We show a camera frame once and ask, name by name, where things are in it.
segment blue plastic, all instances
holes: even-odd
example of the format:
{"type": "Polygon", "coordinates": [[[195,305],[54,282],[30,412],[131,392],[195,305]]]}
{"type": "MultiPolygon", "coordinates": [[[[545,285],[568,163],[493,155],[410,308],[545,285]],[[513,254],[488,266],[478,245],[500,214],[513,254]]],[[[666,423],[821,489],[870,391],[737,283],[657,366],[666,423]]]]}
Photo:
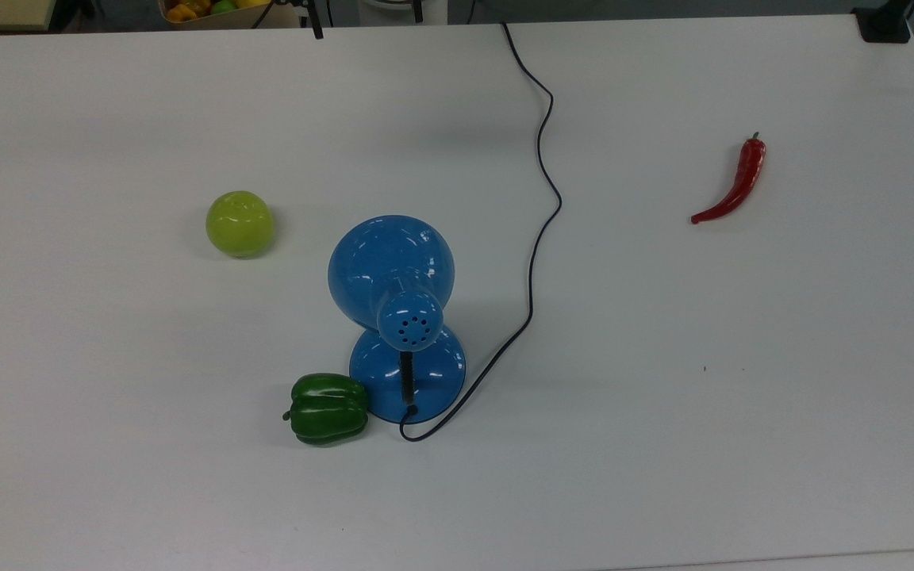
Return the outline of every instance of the blue plastic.
{"type": "Polygon", "coordinates": [[[443,326],[454,285],[453,254],[417,218],[375,217],[344,235],[330,257],[330,295],[367,332],[351,354],[351,376],[366,386],[370,412],[400,422],[400,351],[412,351],[418,415],[446,411],[464,384],[464,351],[443,326]]]}
{"type": "MultiPolygon", "coordinates": [[[[366,331],[351,352],[352,379],[366,387],[369,412],[391,423],[400,423],[407,404],[400,393],[400,354],[374,331],[366,331]]],[[[450,408],[464,386],[467,364],[464,349],[450,328],[424,351],[416,353],[414,365],[414,402],[417,415],[407,423],[423,423],[450,408]]]]}

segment black stand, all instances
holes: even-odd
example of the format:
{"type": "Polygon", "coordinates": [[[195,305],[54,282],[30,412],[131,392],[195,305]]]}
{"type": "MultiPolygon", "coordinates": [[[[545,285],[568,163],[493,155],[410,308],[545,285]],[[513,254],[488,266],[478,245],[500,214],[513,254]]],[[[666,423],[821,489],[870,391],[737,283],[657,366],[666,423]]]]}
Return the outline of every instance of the black stand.
{"type": "Polygon", "coordinates": [[[859,35],[870,44],[907,44],[912,34],[904,20],[904,10],[912,0],[889,0],[874,8],[853,8],[859,22],[859,35]]]}

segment power cord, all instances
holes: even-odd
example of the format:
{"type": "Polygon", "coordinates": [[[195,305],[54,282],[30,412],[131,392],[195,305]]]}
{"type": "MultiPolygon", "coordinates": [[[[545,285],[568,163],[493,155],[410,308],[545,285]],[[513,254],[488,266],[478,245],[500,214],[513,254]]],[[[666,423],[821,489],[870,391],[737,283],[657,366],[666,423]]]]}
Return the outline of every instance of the power cord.
{"type": "Polygon", "coordinates": [[[474,382],[471,383],[471,387],[468,387],[467,393],[464,393],[464,397],[461,397],[461,399],[457,401],[457,404],[455,404],[453,408],[450,409],[450,412],[447,412],[446,416],[443,416],[443,419],[440,420],[439,423],[436,423],[436,426],[431,427],[431,429],[428,429],[428,431],[426,431],[424,434],[421,434],[420,436],[407,435],[404,431],[404,426],[407,424],[407,420],[409,420],[411,416],[417,415],[418,413],[418,407],[416,405],[409,405],[407,412],[404,412],[404,416],[401,418],[399,425],[400,436],[409,442],[421,442],[429,436],[434,435],[436,431],[441,429],[443,425],[446,425],[447,422],[450,422],[450,419],[454,418],[454,415],[456,415],[457,411],[460,411],[461,407],[467,403],[469,398],[471,398],[471,394],[473,394],[474,391],[478,389],[478,386],[482,383],[482,380],[485,380],[486,375],[489,375],[489,372],[492,371],[493,366],[496,365],[498,360],[500,360],[500,357],[503,357],[503,354],[508,350],[508,348],[510,348],[510,346],[512,346],[512,344],[514,344],[514,341],[517,340],[517,337],[520,337],[521,333],[523,333],[524,330],[527,329],[527,326],[531,324],[531,320],[534,318],[534,260],[536,260],[538,255],[538,245],[540,245],[541,237],[543,237],[545,234],[545,230],[547,230],[548,225],[551,224],[552,220],[554,220],[556,216],[558,216],[559,210],[563,209],[563,195],[559,192],[558,188],[555,188],[555,183],[552,181],[552,177],[548,176],[548,170],[545,169],[545,162],[543,160],[543,156],[541,156],[541,135],[543,135],[545,131],[545,125],[548,124],[548,118],[552,115],[552,106],[555,105],[555,97],[552,95],[552,92],[548,90],[548,87],[545,87],[541,81],[538,81],[536,76],[531,75],[531,72],[528,71],[528,69],[524,66],[524,62],[520,59],[520,54],[517,53],[517,47],[514,46],[514,39],[510,35],[510,29],[507,26],[507,22],[500,22],[500,26],[503,26],[503,33],[505,36],[507,36],[507,43],[510,44],[510,51],[514,55],[514,59],[517,60],[517,65],[519,68],[521,68],[521,71],[523,71],[524,75],[527,75],[528,78],[533,81],[534,84],[536,84],[536,86],[540,87],[541,90],[545,91],[545,94],[548,95],[548,110],[545,112],[544,119],[541,120],[540,125],[538,125],[538,134],[536,141],[534,141],[534,151],[536,152],[538,159],[538,167],[541,167],[541,174],[543,174],[545,177],[545,182],[548,183],[548,187],[552,189],[552,193],[555,195],[556,207],[555,210],[552,210],[552,214],[549,214],[549,217],[545,220],[545,224],[541,224],[541,230],[538,231],[538,235],[534,239],[534,245],[531,247],[531,261],[528,264],[527,270],[527,318],[524,319],[523,324],[514,332],[514,334],[510,336],[510,339],[507,339],[505,343],[503,343],[503,347],[500,347],[500,350],[496,351],[496,354],[494,354],[493,357],[489,360],[489,364],[486,365],[486,368],[483,369],[480,374],[478,374],[478,379],[475,379],[474,382]]]}

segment yellow-green fruit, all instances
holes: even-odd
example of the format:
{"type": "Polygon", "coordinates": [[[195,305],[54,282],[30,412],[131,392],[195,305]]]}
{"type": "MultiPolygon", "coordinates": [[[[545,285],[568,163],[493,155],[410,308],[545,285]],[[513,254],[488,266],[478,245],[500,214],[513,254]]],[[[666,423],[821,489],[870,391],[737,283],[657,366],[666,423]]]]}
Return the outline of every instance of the yellow-green fruit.
{"type": "Polygon", "coordinates": [[[228,192],[210,206],[206,235],[228,256],[255,256],[273,238],[273,216],[259,196],[244,190],[228,192]]]}

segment white table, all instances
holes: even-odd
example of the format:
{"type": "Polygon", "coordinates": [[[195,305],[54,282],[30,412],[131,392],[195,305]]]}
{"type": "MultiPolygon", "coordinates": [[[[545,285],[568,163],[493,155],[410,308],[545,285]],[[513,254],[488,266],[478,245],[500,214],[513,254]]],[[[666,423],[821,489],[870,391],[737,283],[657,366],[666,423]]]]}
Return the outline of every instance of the white table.
{"type": "Polygon", "coordinates": [[[325,282],[353,224],[446,237],[472,373],[523,317],[552,199],[501,30],[0,37],[0,569],[914,549],[914,43],[851,16],[512,29],[566,195],[536,322],[436,437],[331,449],[280,415],[358,339],[325,282]],[[689,225],[754,131],[754,195],[689,225]],[[279,219],[259,259],[207,243],[232,189],[279,219]]]}
{"type": "Polygon", "coordinates": [[[673,571],[914,571],[914,552],[670,567],[673,571]]]}

